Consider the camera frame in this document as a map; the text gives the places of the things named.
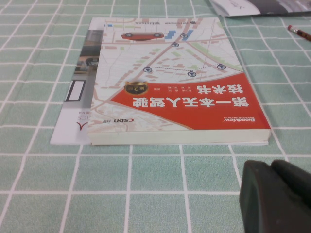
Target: book cover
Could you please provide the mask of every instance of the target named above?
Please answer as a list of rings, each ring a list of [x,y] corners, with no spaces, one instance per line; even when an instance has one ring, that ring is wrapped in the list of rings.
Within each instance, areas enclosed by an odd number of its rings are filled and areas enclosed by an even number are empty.
[[[91,25],[98,23],[104,33],[88,124],[93,144],[159,143],[163,132],[269,134],[218,18],[94,18]],[[155,140],[139,140],[141,133]],[[137,140],[118,141],[126,135]]]
[[[288,14],[311,11],[311,0],[211,0],[222,16]]]
[[[103,29],[89,28],[65,97],[51,144],[90,144],[89,112],[101,51]]]

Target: white grid line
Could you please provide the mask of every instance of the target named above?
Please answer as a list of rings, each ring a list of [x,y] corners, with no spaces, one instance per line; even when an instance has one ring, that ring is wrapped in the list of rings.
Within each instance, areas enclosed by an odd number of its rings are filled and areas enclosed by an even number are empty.
[[[190,0],[190,5],[191,5],[192,11],[193,11],[193,18],[196,19],[195,9],[194,9],[192,0]]]
[[[7,101],[6,103],[19,104],[19,103],[34,103],[34,104],[63,104],[64,102],[44,102],[44,101]]]
[[[24,16],[24,18],[21,20],[21,22],[18,24],[18,26],[14,29],[14,31],[12,32],[12,34],[9,36],[9,38],[6,40],[6,42],[1,46],[0,48],[0,52],[3,50],[3,48],[7,45],[7,43],[9,43],[9,41],[11,40],[12,36],[17,32],[17,30],[19,29],[19,27],[23,24],[23,22],[25,21],[26,17],[29,15],[30,11],[33,9],[33,7],[35,6],[35,4],[37,3],[38,0],[35,0],[35,2],[33,2],[33,4],[31,5],[31,7],[29,8],[29,10],[27,11],[26,14],[21,14]]]
[[[115,6],[115,3],[116,3],[116,0],[113,0],[112,6],[111,6],[110,15],[109,15],[110,18],[112,17],[112,14],[113,14],[113,7]]]
[[[229,150],[230,150],[230,153],[232,154],[232,162],[233,162],[234,171],[235,171],[235,174],[237,176],[239,186],[241,188],[242,180],[241,180],[240,172],[239,172],[238,165],[237,165],[237,158],[236,158],[236,156],[234,154],[234,151],[233,151],[231,145],[229,145]]]
[[[279,17],[280,19],[281,19],[281,21],[282,21],[282,24],[283,24],[283,26],[285,27],[285,28],[287,28],[286,27],[286,25],[285,25],[285,23],[284,23],[284,20],[281,18],[281,17]],[[300,49],[304,52],[304,54],[305,54],[305,56],[308,58],[308,60],[311,62],[311,58],[309,57],[309,55],[306,53],[307,51],[309,51],[309,50],[305,50],[297,41],[296,41],[296,39],[295,39],[295,37],[294,37],[294,35],[293,35],[293,33],[292,32],[290,32],[289,30],[287,30],[287,33],[291,36],[291,38],[293,39],[293,41],[300,47]]]
[[[13,35],[13,37],[40,37],[42,34],[35,34],[35,35]],[[73,35],[45,35],[44,37],[72,37]],[[84,35],[76,35],[75,37],[83,37],[85,38]]]
[[[224,23],[225,23],[225,27],[227,28],[226,18],[224,18]],[[231,38],[232,38],[232,42],[233,42],[235,48],[238,48],[238,46],[237,46],[237,44],[236,44],[234,38],[232,37],[231,31],[230,31],[228,28],[227,28],[227,31],[228,31],[228,33],[230,34]],[[249,73],[248,73],[248,71],[247,71],[247,69],[246,69],[246,67],[245,67],[245,65],[244,65],[244,60],[242,59],[242,56],[241,56],[241,54],[240,54],[240,51],[238,51],[238,50],[237,50],[237,55],[238,55],[238,57],[240,58],[241,65],[242,65],[242,67],[244,67],[244,71],[245,71],[247,77],[250,77],[250,75],[249,75]],[[253,85],[251,82],[250,82],[250,84],[251,84],[251,86],[252,86],[252,88],[253,88],[253,91],[254,91],[254,94],[256,95],[257,100],[258,100],[258,102],[259,102],[259,104],[260,104],[260,106],[261,106],[261,109],[262,109],[262,111],[263,111],[263,113],[264,113],[264,115],[265,115],[265,117],[266,117],[266,119],[267,119],[267,121],[268,121],[268,123],[269,123],[269,125],[270,125],[270,127],[271,127],[271,126],[272,126],[272,125],[271,125],[271,122],[270,122],[270,120],[269,120],[269,118],[268,118],[268,116],[267,116],[267,114],[266,114],[266,112],[265,112],[265,110],[264,110],[264,108],[263,108],[263,106],[262,106],[262,104],[261,104],[261,101],[260,101],[260,98],[259,98],[259,96],[258,96],[258,93],[257,93],[257,91],[256,91],[256,89],[255,89],[255,87],[254,87],[254,85]],[[274,137],[275,140],[276,140],[276,144],[277,144],[278,148],[280,149],[281,153],[284,155],[285,160],[288,161],[287,155],[286,155],[284,149],[282,148],[282,146],[281,146],[281,144],[280,144],[280,141],[279,141],[278,137],[276,136],[276,133],[274,132],[273,129],[271,129],[271,132],[272,132],[273,137]]]
[[[168,18],[166,0],[164,0],[164,8],[165,8],[165,18]]]
[[[0,156],[22,157],[24,154],[0,153]],[[76,157],[77,154],[28,154],[27,157]],[[81,154],[80,157],[127,157],[128,154]],[[180,157],[180,154],[133,154],[132,157]],[[236,157],[284,157],[283,154],[235,154]],[[311,158],[311,154],[288,154],[288,157]],[[184,154],[184,157],[232,157],[232,154]]]
[[[36,4],[37,1],[38,1],[38,0],[36,0],[36,1],[33,3],[33,5],[31,6],[31,8],[29,9],[29,11],[33,8],[33,6]],[[62,3],[62,2],[63,2],[63,0],[61,0],[60,4],[58,5],[58,8],[55,10],[55,12],[54,12],[55,15],[56,15],[56,13],[58,12],[58,10],[60,9],[61,3]],[[53,21],[55,15],[52,16],[52,18],[50,19],[50,22]],[[42,40],[42,38],[43,38],[43,35],[44,35],[44,34],[46,33],[46,31],[48,30],[48,27],[49,27],[49,25],[47,25],[46,29],[44,30],[43,34],[41,35],[40,39],[38,40],[37,46],[39,46],[39,44],[41,43],[41,40]],[[19,75],[18,75],[18,77],[17,77],[17,81],[20,79],[22,73],[24,72],[24,70],[25,70],[25,68],[26,68],[26,66],[27,66],[27,63],[30,61],[30,59],[31,59],[31,57],[32,57],[32,55],[33,55],[33,53],[34,53],[34,51],[35,51],[35,50],[33,50],[33,52],[30,54],[30,56],[29,56],[27,62],[26,62],[25,65],[23,66],[22,70],[20,71],[20,73],[19,73]],[[1,107],[0,107],[0,113],[1,113],[2,110],[4,109],[4,106],[5,106],[6,102],[8,101],[9,97],[11,96],[11,94],[12,94],[12,92],[13,92],[13,89],[14,89],[14,87],[15,87],[16,84],[17,84],[17,82],[15,82],[15,83],[12,85],[9,94],[7,95],[7,97],[6,97],[5,100],[4,100],[4,103],[3,103],[3,104],[1,105]],[[28,152],[29,152],[29,149],[27,148],[26,153],[25,153],[24,156],[22,157],[22,161],[21,161],[21,165],[20,165],[20,169],[19,169],[19,171],[18,171],[18,174],[17,174],[17,176],[16,176],[16,178],[15,178],[13,184],[12,184],[10,193],[9,193],[9,195],[8,195],[8,198],[7,198],[6,202],[5,202],[3,211],[2,211],[2,213],[1,213],[1,215],[0,215],[0,227],[1,227],[2,223],[3,223],[5,214],[6,214],[7,210],[8,210],[9,205],[10,205],[10,202],[11,202],[11,199],[12,199],[13,191],[15,190],[15,187],[16,187],[16,185],[17,185],[17,183],[18,183],[18,181],[19,181],[19,179],[20,179],[20,177],[21,177],[21,174],[22,174],[23,170],[24,170],[25,163],[26,163],[26,156],[27,156],[27,153],[28,153]]]
[[[293,91],[296,93],[297,97],[299,98],[299,101],[302,103],[303,107],[305,108],[306,112],[308,113],[309,117],[311,118],[311,112],[310,110],[307,108],[307,106],[303,103],[303,100],[300,96],[300,94],[298,93],[298,91],[296,90],[296,88],[294,87],[293,83],[291,82],[290,78],[288,77],[287,73],[285,72],[284,68],[281,66],[280,61],[277,59],[277,57],[275,56],[274,52],[271,50],[270,46],[268,45],[268,43],[266,42],[265,38],[263,37],[261,31],[259,30],[259,28],[257,27],[253,17],[251,17],[253,24],[255,25],[256,29],[258,30],[264,44],[267,46],[267,48],[270,50],[271,55],[273,56],[273,58],[276,60],[276,63],[280,66],[280,69],[282,71],[282,73],[284,74],[285,78],[287,79],[288,83],[290,84],[290,86],[292,87]]]
[[[284,26],[266,26],[266,25],[257,25],[261,28],[284,28]],[[244,28],[244,27],[254,27],[253,24],[246,24],[246,25],[234,25],[234,26],[227,26],[228,28]],[[311,27],[311,25],[295,25],[295,27]]]
[[[0,83],[14,83],[14,80],[0,80]],[[18,83],[55,83],[55,81],[44,81],[44,80],[18,80]],[[58,81],[58,84],[69,84],[70,82]]]
[[[65,229],[66,219],[67,219],[67,215],[68,215],[68,211],[69,211],[69,206],[70,206],[70,202],[71,202],[72,191],[73,191],[73,187],[74,187],[74,182],[76,180],[78,169],[79,169],[80,154],[82,152],[82,149],[83,149],[83,145],[80,145],[80,148],[79,148],[79,151],[78,151],[78,154],[77,154],[77,157],[76,157],[76,162],[75,162],[75,165],[74,165],[73,175],[72,175],[72,179],[71,179],[71,182],[70,182],[69,192],[68,192],[68,195],[67,195],[67,200],[66,200],[66,204],[65,204],[65,209],[64,209],[63,217],[62,217],[62,222],[60,224],[59,233],[63,233],[64,229]]]
[[[78,30],[79,30],[79,25],[80,25],[81,22],[82,22],[83,15],[84,15],[84,13],[85,13],[85,11],[86,11],[86,7],[87,7],[89,1],[90,1],[90,0],[87,1],[87,4],[85,5],[85,7],[84,7],[84,9],[83,9],[83,12],[82,12],[82,14],[81,14],[78,27],[76,28],[76,30],[75,30],[75,32],[74,32],[74,34],[73,34],[73,37],[72,37],[71,42],[70,42],[70,45],[69,45],[69,49],[68,49],[68,51],[67,51],[67,53],[66,53],[66,55],[65,55],[64,61],[63,61],[63,63],[62,63],[62,66],[61,66],[61,68],[60,68],[60,70],[59,70],[59,72],[58,72],[57,78],[56,78],[56,80],[55,80],[55,83],[54,83],[53,88],[52,88],[52,90],[51,90],[50,96],[49,96],[49,98],[48,98],[48,102],[51,101],[51,99],[52,99],[52,97],[53,97],[53,95],[54,95],[54,91],[55,91],[55,89],[56,89],[56,87],[57,87],[57,82],[59,81],[60,76],[61,76],[61,74],[62,74],[62,72],[63,72],[63,69],[64,69],[64,66],[65,66],[66,60],[67,60],[67,58],[68,58],[68,56],[69,56],[69,50],[71,49],[71,47],[72,47],[72,45],[73,45],[75,35],[77,34],[77,32],[78,32]],[[49,105],[46,104],[45,107],[44,107],[44,109],[43,109],[42,115],[41,115],[40,120],[39,120],[39,123],[38,123],[38,127],[36,128],[36,130],[35,130],[35,132],[34,132],[34,135],[33,135],[33,137],[31,138],[31,141],[30,141],[30,143],[29,143],[29,145],[28,145],[28,148],[27,148],[27,150],[26,150],[26,153],[29,153],[29,151],[30,151],[30,149],[31,149],[31,147],[32,147],[32,145],[33,145],[33,143],[34,143],[34,141],[35,141],[35,138],[36,138],[36,136],[37,136],[37,134],[38,134],[38,131],[39,131],[39,127],[41,126],[41,124],[42,124],[42,122],[43,122],[43,119],[44,119],[44,116],[45,116],[45,114],[46,114],[46,112],[47,112],[48,106],[49,106]]]
[[[51,50],[68,50],[63,47],[53,47],[53,48],[36,48],[36,47],[12,47],[12,48],[4,48],[2,50],[42,50],[42,51],[51,51]],[[70,49],[70,51],[81,51],[81,49]]]
[[[183,146],[182,145],[179,145],[179,152],[180,152],[181,173],[182,173],[182,177],[183,177],[185,208],[186,208],[186,217],[187,217],[187,228],[188,228],[188,233],[192,233],[190,206],[189,206],[189,197],[188,197],[188,188],[187,188],[187,178],[186,178],[186,170],[185,170],[185,158],[184,158],[184,152],[183,152]]]
[[[130,145],[128,156],[127,185],[126,185],[124,233],[128,233],[128,223],[130,218],[131,179],[132,179],[132,161],[133,161],[132,155],[133,155],[133,145]]]
[[[8,194],[10,191],[0,191],[0,194]],[[125,195],[127,191],[72,191],[72,195]],[[184,191],[130,191],[130,194],[145,195],[177,195]],[[68,195],[69,191],[14,191],[14,195]],[[188,195],[239,195],[239,191],[188,191]]]
[[[137,16],[137,18],[140,18],[140,6],[141,6],[141,0],[138,0],[138,16]]]
[[[12,3],[13,0],[10,0],[6,5],[4,5],[4,7],[0,10],[0,15],[2,14],[2,12]]]
[[[0,65],[24,65],[25,62],[1,62]],[[33,65],[33,66],[44,66],[44,65],[50,65],[50,66],[61,66],[62,64],[58,63],[32,63],[28,62],[28,65]],[[77,65],[73,64],[65,64],[65,67],[76,67]]]

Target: tablecloth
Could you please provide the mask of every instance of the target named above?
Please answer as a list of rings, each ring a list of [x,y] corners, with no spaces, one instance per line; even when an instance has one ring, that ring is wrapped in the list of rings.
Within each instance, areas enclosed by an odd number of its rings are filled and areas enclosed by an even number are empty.
[[[246,160],[311,172],[311,15],[221,22],[268,146],[50,145],[92,17],[216,17],[208,0],[0,1],[0,232],[243,232]]]

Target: map illustration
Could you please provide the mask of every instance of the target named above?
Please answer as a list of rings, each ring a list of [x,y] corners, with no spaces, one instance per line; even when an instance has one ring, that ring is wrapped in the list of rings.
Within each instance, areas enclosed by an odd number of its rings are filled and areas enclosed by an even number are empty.
[[[247,102],[257,103],[256,97],[218,18],[93,20],[104,25],[104,33],[90,137],[219,129],[224,109],[233,108],[233,115],[258,112],[258,104]],[[219,124],[202,124],[206,114]],[[247,129],[254,123],[245,124]],[[232,122],[222,126],[234,127]]]

